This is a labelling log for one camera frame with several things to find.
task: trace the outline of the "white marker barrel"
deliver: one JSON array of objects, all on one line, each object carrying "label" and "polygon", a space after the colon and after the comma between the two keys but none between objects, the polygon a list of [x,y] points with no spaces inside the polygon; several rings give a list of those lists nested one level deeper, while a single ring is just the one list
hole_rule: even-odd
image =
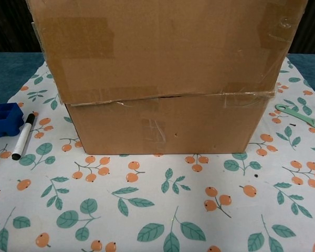
[{"label": "white marker barrel", "polygon": [[27,142],[30,129],[32,128],[33,123],[34,123],[34,119],[35,119],[35,115],[34,114],[29,114],[28,115],[26,123],[23,126],[23,129],[21,131],[20,137],[17,140],[15,149],[13,151],[13,154],[12,154],[12,159],[13,160],[19,160],[21,158],[21,154],[23,152],[23,149],[25,148],[25,144]]}]

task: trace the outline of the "brush handle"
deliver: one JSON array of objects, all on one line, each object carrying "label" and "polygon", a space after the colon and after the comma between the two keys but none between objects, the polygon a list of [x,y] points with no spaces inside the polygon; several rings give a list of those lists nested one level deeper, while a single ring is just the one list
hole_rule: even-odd
[{"label": "brush handle", "polygon": [[286,114],[289,114],[291,116],[294,116],[296,118],[299,118],[301,119],[302,121],[305,121],[306,123],[308,124],[313,124],[314,121],[313,119],[311,119],[310,117],[306,117],[305,115],[303,114],[299,114],[298,112],[290,109],[288,106],[286,105],[283,105],[283,104],[276,104],[275,105],[275,108],[283,113],[286,113]]}]

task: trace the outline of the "blue plastic object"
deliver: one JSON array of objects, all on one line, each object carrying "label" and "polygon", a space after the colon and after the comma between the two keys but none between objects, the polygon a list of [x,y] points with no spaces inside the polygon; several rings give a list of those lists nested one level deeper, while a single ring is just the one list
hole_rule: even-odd
[{"label": "blue plastic object", "polygon": [[0,137],[14,136],[20,133],[24,124],[23,113],[17,103],[0,104]]}]

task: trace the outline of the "teal fabric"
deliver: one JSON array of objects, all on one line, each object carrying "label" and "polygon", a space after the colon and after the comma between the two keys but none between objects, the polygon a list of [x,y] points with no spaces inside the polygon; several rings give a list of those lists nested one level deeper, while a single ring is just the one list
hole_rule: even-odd
[{"label": "teal fabric", "polygon": [[6,103],[43,64],[40,52],[0,52],[0,103]]},{"label": "teal fabric", "polygon": [[315,91],[315,54],[289,54],[287,57]]}]

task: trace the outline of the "cardboard box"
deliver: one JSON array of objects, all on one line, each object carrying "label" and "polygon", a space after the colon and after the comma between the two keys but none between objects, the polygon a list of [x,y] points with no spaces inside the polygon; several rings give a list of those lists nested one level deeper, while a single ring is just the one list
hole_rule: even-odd
[{"label": "cardboard box", "polygon": [[89,154],[242,152],[307,3],[27,1]]}]

